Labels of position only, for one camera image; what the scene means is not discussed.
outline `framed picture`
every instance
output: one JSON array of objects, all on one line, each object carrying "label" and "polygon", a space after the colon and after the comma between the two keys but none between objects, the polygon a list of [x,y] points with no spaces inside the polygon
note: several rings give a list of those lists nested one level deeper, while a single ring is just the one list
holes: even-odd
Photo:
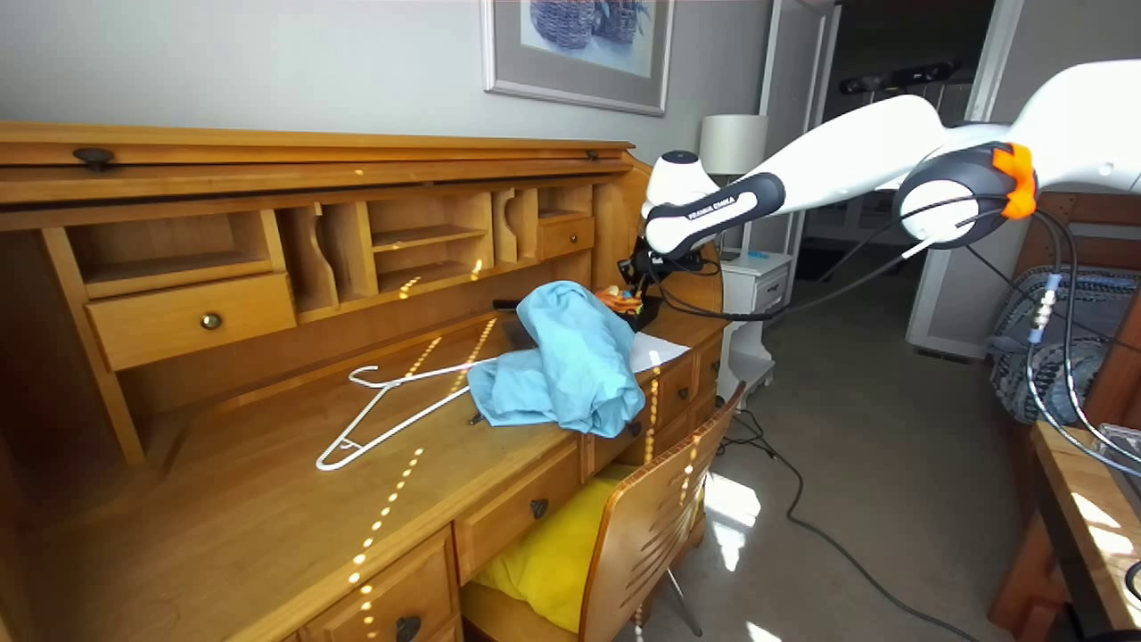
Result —
[{"label": "framed picture", "polygon": [[668,110],[674,0],[486,0],[486,90]]}]

